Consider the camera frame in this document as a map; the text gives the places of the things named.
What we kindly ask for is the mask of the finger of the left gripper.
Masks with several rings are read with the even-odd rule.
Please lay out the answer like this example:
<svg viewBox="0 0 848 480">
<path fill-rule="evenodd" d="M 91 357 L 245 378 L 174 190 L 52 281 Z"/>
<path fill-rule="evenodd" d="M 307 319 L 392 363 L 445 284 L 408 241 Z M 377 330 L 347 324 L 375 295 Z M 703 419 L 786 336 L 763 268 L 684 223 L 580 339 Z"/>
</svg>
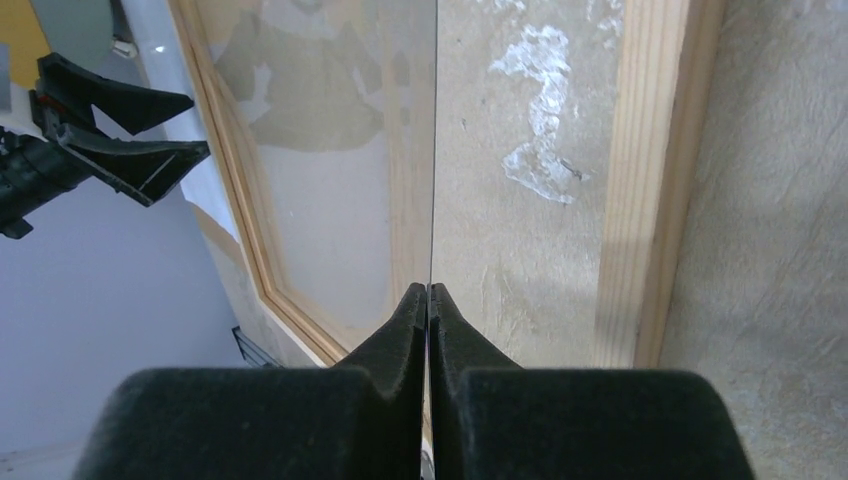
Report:
<svg viewBox="0 0 848 480">
<path fill-rule="evenodd" d="M 90 131 L 96 130 L 95 108 L 135 135 L 194 107 L 193 100 L 185 94 L 104 78 L 58 53 L 39 58 L 37 67 L 36 104 Z"/>
<path fill-rule="evenodd" d="M 60 124 L 56 143 L 81 169 L 145 207 L 210 156 L 205 141 L 124 141 Z"/>
</svg>

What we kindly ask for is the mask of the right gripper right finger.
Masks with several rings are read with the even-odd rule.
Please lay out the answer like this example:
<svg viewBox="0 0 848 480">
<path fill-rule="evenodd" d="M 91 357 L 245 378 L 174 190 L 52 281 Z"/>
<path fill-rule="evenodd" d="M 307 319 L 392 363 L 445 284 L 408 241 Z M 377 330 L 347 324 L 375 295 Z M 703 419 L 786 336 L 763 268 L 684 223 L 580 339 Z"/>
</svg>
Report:
<svg viewBox="0 0 848 480">
<path fill-rule="evenodd" d="M 530 369 L 430 291 L 439 479 L 750 479 L 714 387 L 687 371 Z"/>
</svg>

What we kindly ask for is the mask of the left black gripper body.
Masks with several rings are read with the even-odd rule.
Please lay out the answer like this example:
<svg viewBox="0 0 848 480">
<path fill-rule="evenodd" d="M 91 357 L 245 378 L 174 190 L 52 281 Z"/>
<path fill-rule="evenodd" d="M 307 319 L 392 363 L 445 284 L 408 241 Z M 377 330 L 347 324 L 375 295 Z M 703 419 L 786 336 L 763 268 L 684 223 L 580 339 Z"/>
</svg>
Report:
<svg viewBox="0 0 848 480">
<path fill-rule="evenodd" d="M 28 91 L 32 118 L 40 129 L 42 120 L 70 123 L 38 106 L 35 92 Z M 90 177 L 56 142 L 16 135 L 1 126 L 1 234 L 13 240 L 23 238 L 33 230 L 27 215 Z"/>
</svg>

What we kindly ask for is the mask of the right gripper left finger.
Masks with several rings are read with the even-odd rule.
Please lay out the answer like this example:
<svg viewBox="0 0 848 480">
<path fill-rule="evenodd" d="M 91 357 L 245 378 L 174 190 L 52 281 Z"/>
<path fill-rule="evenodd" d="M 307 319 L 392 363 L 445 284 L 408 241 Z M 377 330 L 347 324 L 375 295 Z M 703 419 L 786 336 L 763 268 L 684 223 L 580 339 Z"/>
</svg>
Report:
<svg viewBox="0 0 848 480">
<path fill-rule="evenodd" d="M 328 368 L 160 368 L 109 397 L 77 479 L 416 479 L 426 289 Z"/>
</svg>

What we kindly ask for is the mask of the clear glass pane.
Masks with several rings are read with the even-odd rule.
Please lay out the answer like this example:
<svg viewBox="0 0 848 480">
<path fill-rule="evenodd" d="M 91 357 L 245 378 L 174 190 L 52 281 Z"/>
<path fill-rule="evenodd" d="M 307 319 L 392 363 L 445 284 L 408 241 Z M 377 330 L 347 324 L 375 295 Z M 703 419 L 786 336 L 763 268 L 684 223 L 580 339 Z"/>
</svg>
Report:
<svg viewBox="0 0 848 480">
<path fill-rule="evenodd" d="M 426 413 L 434 1 L 175 1 L 295 479 L 416 479 Z"/>
</svg>

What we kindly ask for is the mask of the wooden picture frame with glass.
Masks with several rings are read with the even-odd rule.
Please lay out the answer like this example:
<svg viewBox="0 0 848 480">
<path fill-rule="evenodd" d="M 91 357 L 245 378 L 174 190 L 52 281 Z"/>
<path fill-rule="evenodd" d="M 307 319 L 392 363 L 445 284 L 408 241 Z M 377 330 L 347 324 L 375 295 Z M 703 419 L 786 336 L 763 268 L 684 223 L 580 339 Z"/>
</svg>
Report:
<svg viewBox="0 0 848 480">
<path fill-rule="evenodd" d="M 307 303 L 277 288 L 261 229 L 258 154 L 214 71 L 199 6 L 169 5 L 253 293 L 274 334 L 324 367 L 346 354 Z M 658 364 L 725 5 L 629 1 L 612 126 L 593 334 L 595 365 Z"/>
</svg>

